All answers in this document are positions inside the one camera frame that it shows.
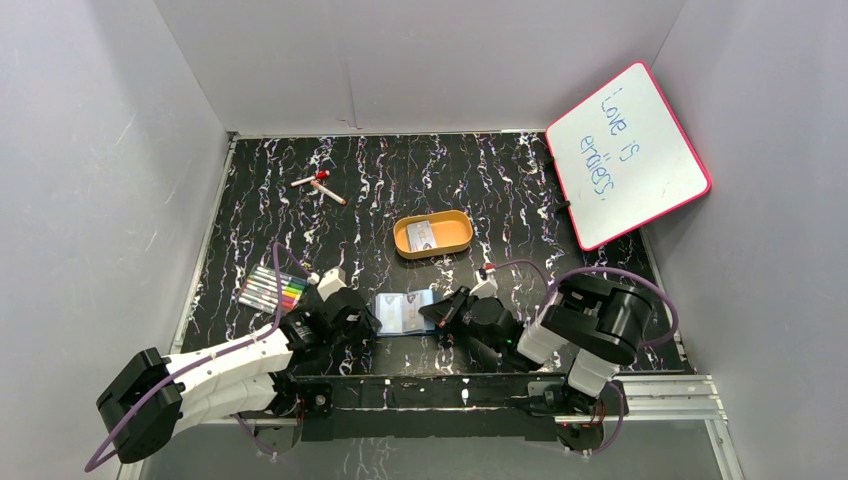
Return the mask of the orange oval tray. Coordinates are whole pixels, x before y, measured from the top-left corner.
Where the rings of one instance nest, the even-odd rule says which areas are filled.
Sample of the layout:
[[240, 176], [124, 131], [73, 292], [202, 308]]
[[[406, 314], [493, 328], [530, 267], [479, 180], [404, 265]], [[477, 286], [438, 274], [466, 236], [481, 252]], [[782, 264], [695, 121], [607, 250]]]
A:
[[[428, 220], [431, 223], [438, 246], [430, 250], [411, 252], [406, 226], [423, 220]], [[418, 260], [466, 250], [473, 239], [474, 229], [470, 218], [464, 212], [447, 210], [401, 218], [393, 227], [393, 235], [398, 254], [407, 260]]]

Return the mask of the navy blue card holder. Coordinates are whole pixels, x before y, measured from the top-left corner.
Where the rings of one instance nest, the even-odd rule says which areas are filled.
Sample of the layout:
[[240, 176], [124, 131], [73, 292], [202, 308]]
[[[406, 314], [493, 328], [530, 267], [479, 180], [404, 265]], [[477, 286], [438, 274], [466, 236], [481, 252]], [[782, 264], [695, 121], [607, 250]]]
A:
[[429, 335], [436, 330], [419, 309], [434, 303], [434, 292], [422, 289], [407, 293], [379, 293], [374, 298], [374, 315], [381, 326], [378, 336]]

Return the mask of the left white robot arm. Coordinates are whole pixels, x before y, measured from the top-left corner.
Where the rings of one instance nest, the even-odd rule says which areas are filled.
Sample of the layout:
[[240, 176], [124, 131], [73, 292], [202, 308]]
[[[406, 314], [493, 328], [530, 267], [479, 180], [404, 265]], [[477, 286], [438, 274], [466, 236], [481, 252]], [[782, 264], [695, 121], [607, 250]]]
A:
[[271, 323], [213, 347], [176, 355], [142, 350], [96, 400], [108, 436], [86, 468], [112, 457], [144, 460], [211, 419], [250, 411], [286, 416], [305, 402], [292, 368], [339, 343], [371, 339], [380, 328], [359, 293], [343, 287], [327, 298], [309, 293]]

